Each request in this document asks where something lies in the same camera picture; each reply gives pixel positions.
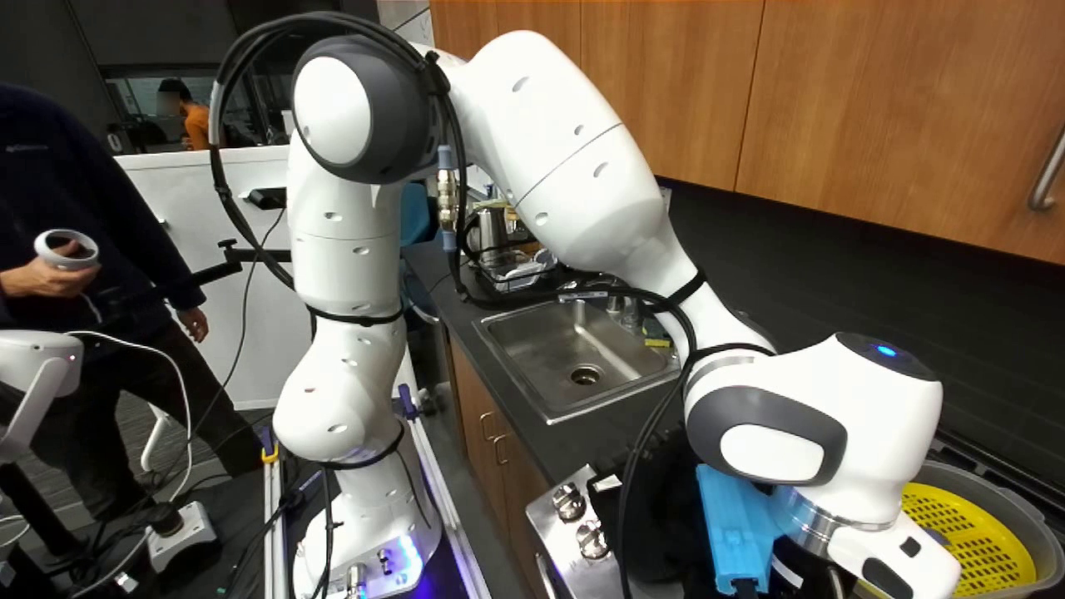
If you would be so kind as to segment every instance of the blue light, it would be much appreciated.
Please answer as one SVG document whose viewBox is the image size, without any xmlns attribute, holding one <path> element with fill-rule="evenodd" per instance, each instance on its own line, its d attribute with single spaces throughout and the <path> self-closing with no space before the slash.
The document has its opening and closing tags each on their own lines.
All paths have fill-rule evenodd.
<svg viewBox="0 0 1065 599">
<path fill-rule="evenodd" d="M 422 580 L 426 560 L 410 537 L 395 537 L 378 549 L 381 568 L 368 575 L 368 597 L 412 591 Z"/>
<path fill-rule="evenodd" d="M 876 352 L 878 352 L 882 359 L 895 359 L 895 356 L 899 356 L 895 345 L 886 345 L 886 343 L 876 343 Z"/>
</svg>

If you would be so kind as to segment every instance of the person's hand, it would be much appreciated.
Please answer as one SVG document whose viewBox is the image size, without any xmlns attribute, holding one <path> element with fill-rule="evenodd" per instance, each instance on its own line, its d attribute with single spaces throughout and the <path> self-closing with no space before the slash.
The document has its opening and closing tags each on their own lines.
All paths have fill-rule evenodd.
<svg viewBox="0 0 1065 599">
<path fill-rule="evenodd" d="M 177 313 L 177 324 L 193 336 L 193 343 L 206 338 L 209 325 L 203 311 L 175 311 L 175 313 Z"/>
<path fill-rule="evenodd" d="M 101 275 L 101 265 L 85 271 L 54 271 L 46 260 L 31 260 L 14 271 L 0 271 L 0 294 L 5 295 L 50 295 L 50 301 L 73 301 Z"/>
</svg>

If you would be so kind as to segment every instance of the sink drain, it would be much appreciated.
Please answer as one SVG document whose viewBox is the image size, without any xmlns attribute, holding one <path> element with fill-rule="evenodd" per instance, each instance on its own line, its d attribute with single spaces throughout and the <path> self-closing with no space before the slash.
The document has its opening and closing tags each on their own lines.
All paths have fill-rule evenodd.
<svg viewBox="0 0 1065 599">
<path fill-rule="evenodd" d="M 570 380 L 578 384 L 578 386 L 596 386 L 599 372 L 596 369 L 572 369 Z"/>
</svg>

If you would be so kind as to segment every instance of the sink basin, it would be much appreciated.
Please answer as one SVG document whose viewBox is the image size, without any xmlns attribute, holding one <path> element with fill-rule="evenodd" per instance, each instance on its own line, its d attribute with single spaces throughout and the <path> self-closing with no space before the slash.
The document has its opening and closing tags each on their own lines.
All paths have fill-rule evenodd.
<svg viewBox="0 0 1065 599">
<path fill-rule="evenodd" d="M 607 301 L 492 313 L 477 332 L 547 425 L 675 380 L 672 345 L 647 336 L 634 316 L 617 316 Z"/>
</svg>

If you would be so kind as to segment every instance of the wooden cabinet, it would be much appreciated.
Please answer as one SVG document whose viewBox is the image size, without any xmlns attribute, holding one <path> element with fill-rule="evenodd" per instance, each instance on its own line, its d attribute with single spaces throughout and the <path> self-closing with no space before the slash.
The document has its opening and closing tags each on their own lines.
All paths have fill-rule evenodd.
<svg viewBox="0 0 1065 599">
<path fill-rule="evenodd" d="M 453 365 L 465 463 L 484 499 L 489 501 L 497 529 L 506 537 L 506 549 L 526 581 L 526 591 L 535 597 L 541 581 L 532 568 L 532 529 L 526 522 L 526 501 L 544 497 L 548 481 L 541 476 L 532 457 L 523 449 L 519 436 L 499 412 L 492 393 L 477 376 L 459 343 L 453 343 Z"/>
<path fill-rule="evenodd" d="M 769 0 L 737 191 L 1065 263 L 1060 0 Z"/>
<path fill-rule="evenodd" d="M 432 0 L 432 38 L 473 58 L 541 31 L 604 89 L 659 177 L 732 191 L 761 0 Z"/>
<path fill-rule="evenodd" d="M 668 180 L 1065 263 L 1063 0 L 432 0 L 473 58 L 554 38 Z"/>
</svg>

